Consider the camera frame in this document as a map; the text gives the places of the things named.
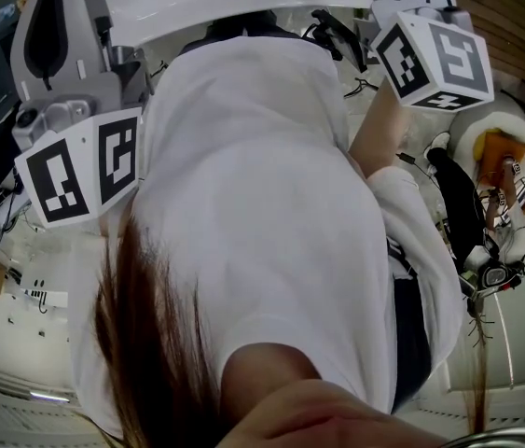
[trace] person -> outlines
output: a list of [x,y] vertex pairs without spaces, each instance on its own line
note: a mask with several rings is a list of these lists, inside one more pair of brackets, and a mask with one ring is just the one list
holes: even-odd
[[392,416],[463,321],[393,166],[409,118],[385,81],[350,147],[330,52],[268,12],[189,45],[151,101],[143,184],[70,255],[86,415],[128,446],[442,445]]
[[495,195],[490,196],[484,216],[474,182],[447,154],[449,140],[448,133],[439,134],[427,148],[425,157],[436,170],[435,178],[447,208],[450,244],[459,272],[464,271],[468,259],[472,260],[472,264],[484,260],[485,231],[488,231],[498,245],[499,261],[506,265],[522,262],[525,260],[525,215],[517,201],[514,160],[507,158],[503,161],[501,180],[510,225],[495,229],[494,219],[500,207],[499,198]]

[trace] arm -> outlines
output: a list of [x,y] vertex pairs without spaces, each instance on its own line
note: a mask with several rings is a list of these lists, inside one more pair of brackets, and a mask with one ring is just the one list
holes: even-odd
[[349,150],[365,177],[393,164],[410,116],[411,111],[399,104],[385,78]]
[[515,188],[515,176],[513,175],[513,167],[511,164],[505,164],[504,166],[503,182],[501,183],[501,189],[504,192],[506,203],[510,209],[517,202],[517,189]]
[[494,231],[494,219],[498,214],[498,205],[499,203],[496,198],[490,197],[490,202],[486,211],[486,229],[488,229],[488,231]]

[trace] black strap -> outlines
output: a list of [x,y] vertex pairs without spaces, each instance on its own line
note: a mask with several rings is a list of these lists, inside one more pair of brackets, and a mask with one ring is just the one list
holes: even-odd
[[411,276],[394,278],[394,311],[396,316],[397,375],[393,413],[409,401],[428,380],[432,372],[432,354],[423,325],[420,285],[417,273],[403,247],[388,242],[389,256],[398,260]]

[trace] white robot part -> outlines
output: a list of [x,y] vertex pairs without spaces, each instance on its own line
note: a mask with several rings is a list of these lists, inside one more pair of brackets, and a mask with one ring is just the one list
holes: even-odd
[[372,49],[402,105],[456,113],[494,99],[485,40],[457,26],[399,12]]
[[85,119],[16,159],[45,228],[98,218],[137,186],[141,113],[133,108]]

